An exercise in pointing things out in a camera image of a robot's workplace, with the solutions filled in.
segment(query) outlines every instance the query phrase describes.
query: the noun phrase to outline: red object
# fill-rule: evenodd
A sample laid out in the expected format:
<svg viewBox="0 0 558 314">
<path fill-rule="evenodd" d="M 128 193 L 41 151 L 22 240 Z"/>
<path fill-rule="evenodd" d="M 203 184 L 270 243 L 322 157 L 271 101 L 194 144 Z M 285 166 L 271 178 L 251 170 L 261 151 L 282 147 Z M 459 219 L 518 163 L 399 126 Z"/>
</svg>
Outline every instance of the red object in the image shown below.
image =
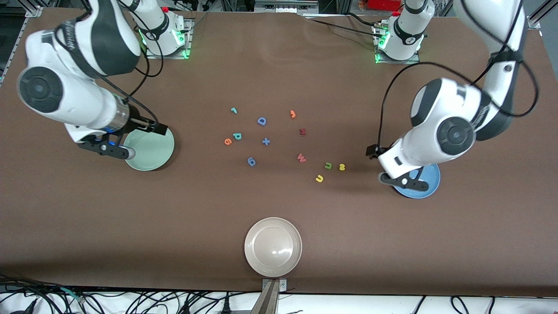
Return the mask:
<svg viewBox="0 0 558 314">
<path fill-rule="evenodd" d="M 368 0 L 367 7 L 372 10 L 397 11 L 401 0 Z"/>
</svg>

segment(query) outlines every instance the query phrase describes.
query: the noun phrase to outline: plate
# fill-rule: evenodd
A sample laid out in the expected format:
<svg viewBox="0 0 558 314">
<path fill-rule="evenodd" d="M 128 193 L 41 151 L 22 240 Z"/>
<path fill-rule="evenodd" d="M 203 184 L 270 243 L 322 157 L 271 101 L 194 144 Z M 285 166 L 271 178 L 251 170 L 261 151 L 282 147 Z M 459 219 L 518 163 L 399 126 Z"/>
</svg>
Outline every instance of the plate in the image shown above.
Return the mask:
<svg viewBox="0 0 558 314">
<path fill-rule="evenodd" d="M 126 163 L 135 170 L 150 171 L 164 165 L 174 151 L 174 136 L 170 129 L 165 135 L 134 130 L 124 140 L 124 146 L 133 148 L 136 156 L 126 159 Z"/>
<path fill-rule="evenodd" d="M 417 177 L 418 173 L 419 173 L 418 170 L 413 170 L 409 174 L 409 177 L 414 179 Z M 438 165 L 431 164 L 425 166 L 424 169 L 422 170 L 419 180 L 428 183 L 428 190 L 422 192 L 422 191 L 417 191 L 412 189 L 404 189 L 402 187 L 394 187 L 394 189 L 397 190 L 403 196 L 406 196 L 408 198 L 420 199 L 420 198 L 426 198 L 428 196 L 431 196 L 432 194 L 434 194 L 434 192 L 436 192 L 436 190 L 440 186 L 440 168 L 438 167 Z"/>
<path fill-rule="evenodd" d="M 281 277 L 293 270 L 300 260 L 300 233 L 282 218 L 262 219 L 248 231 L 244 254 L 248 264 L 258 274 Z"/>
</svg>

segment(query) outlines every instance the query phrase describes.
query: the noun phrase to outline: brown tabletop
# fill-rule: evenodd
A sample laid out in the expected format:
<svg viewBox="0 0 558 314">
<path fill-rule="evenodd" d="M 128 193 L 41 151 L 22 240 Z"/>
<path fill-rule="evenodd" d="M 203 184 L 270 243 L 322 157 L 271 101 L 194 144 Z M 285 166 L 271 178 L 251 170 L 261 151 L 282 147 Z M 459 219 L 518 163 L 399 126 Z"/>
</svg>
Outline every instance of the brown tabletop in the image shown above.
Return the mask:
<svg viewBox="0 0 558 314">
<path fill-rule="evenodd" d="M 3 272 L 80 286 L 261 289 L 244 237 L 277 216 L 303 241 L 286 276 L 295 292 L 558 296 L 558 84 L 538 31 L 528 32 L 525 52 L 541 86 L 534 113 L 441 164 L 437 192 L 413 200 L 378 183 L 378 161 L 364 156 L 383 93 L 402 68 L 375 64 L 370 37 L 295 14 L 208 14 L 191 58 L 166 60 L 136 94 L 176 139 L 163 169 L 138 172 L 77 148 L 61 123 L 17 97 L 25 37 L 77 15 L 45 9 L 30 19 L 0 88 Z M 329 20 L 366 30 L 347 17 Z M 470 77 L 485 67 L 486 48 L 456 18 L 435 18 L 428 32 L 422 61 Z M 446 75 L 420 66 L 400 77 L 385 143 L 410 129 L 420 87 Z M 126 91 L 140 79 L 111 78 Z M 516 110 L 532 95 L 521 73 Z M 224 145 L 236 132 L 241 141 Z"/>
</svg>

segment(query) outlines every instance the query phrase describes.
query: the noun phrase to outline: white floor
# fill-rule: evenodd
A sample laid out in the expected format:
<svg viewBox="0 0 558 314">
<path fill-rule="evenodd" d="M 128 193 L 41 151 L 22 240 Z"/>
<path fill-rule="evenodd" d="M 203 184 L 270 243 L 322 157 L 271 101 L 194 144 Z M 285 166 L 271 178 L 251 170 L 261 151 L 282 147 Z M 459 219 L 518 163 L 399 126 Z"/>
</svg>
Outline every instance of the white floor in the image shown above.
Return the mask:
<svg viewBox="0 0 558 314">
<path fill-rule="evenodd" d="M 0 300 L 8 294 L 0 294 Z M 155 295 L 154 298 L 161 298 L 166 293 Z M 208 296 L 212 298 L 223 297 L 225 293 L 215 292 Z M 97 301 L 103 306 L 106 314 L 124 314 L 128 306 L 138 297 L 138 294 L 127 293 L 120 297 L 102 297 L 95 296 Z M 230 307 L 232 310 L 250 310 L 255 304 L 258 293 L 244 294 L 235 296 L 230 299 Z M 184 304 L 186 295 L 180 300 Z M 24 297 L 18 294 L 5 300 L 0 304 L 0 314 L 9 314 L 14 311 L 23 311 L 34 300 L 35 297 Z M 58 296 L 51 296 L 62 311 L 65 306 Z M 336 295 L 281 295 L 278 307 L 278 314 L 293 314 L 301 311 L 302 314 L 410 314 L 413 313 L 420 296 L 336 296 Z M 488 307 L 491 299 L 488 297 L 462 297 L 470 314 L 488 313 Z M 203 306 L 209 304 L 211 300 L 201 300 L 197 302 L 190 310 L 191 314 L 195 314 Z M 145 302 L 135 313 L 141 313 L 153 302 Z M 176 313 L 178 309 L 177 300 L 165 302 L 169 313 Z M 461 305 L 456 302 L 458 309 L 465 313 Z M 77 302 L 73 302 L 70 306 L 72 313 L 83 313 Z M 84 304 L 84 308 L 88 314 L 95 311 Z M 205 307 L 199 311 L 205 314 L 209 307 Z M 223 309 L 223 301 L 213 307 L 208 313 L 221 313 Z M 167 310 L 163 306 L 159 306 L 149 310 L 147 314 L 167 314 Z M 419 310 L 420 314 L 452 314 L 455 310 L 450 303 L 450 297 L 426 297 Z M 39 299 L 35 306 L 33 314 L 51 314 L 49 305 Z M 558 314 L 558 299 L 540 299 L 540 298 L 496 298 L 492 314 Z"/>
</svg>

